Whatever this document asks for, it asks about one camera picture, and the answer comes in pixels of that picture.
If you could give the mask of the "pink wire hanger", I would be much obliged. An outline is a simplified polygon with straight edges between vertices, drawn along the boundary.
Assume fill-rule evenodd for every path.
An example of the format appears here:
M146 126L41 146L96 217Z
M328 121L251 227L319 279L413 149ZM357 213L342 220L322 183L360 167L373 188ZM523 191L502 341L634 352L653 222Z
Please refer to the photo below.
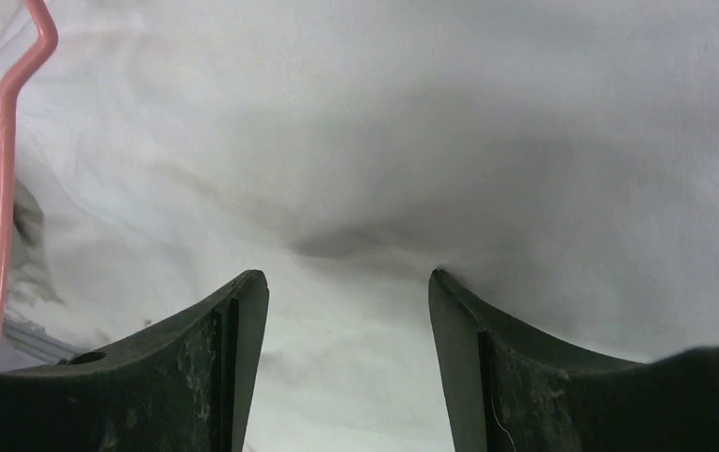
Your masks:
M13 235L17 101L24 85L58 45L56 24L46 4L41 0L26 0L24 5L36 28L37 39L0 80L0 341Z

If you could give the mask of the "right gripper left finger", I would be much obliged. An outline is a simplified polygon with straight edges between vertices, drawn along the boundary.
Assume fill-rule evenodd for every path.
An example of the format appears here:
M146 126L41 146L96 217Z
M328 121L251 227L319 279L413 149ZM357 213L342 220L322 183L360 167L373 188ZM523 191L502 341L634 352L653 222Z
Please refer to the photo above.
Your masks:
M268 301L248 270L118 342L0 373L0 451L241 450Z

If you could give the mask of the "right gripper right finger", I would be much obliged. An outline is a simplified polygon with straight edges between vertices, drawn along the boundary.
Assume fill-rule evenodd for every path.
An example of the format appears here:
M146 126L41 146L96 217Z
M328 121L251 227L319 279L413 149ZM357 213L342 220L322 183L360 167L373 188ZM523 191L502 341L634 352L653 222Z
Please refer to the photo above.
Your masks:
M429 279L458 451L719 451L719 347L634 363L574 346Z

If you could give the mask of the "white skirt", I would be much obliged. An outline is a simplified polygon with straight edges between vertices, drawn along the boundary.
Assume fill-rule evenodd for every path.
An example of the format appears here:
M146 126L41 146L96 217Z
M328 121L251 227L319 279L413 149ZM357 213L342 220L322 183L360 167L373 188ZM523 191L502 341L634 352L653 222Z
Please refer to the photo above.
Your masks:
M449 450L438 266L601 353L719 344L719 1L48 7L8 319L96 348L262 270L247 450Z

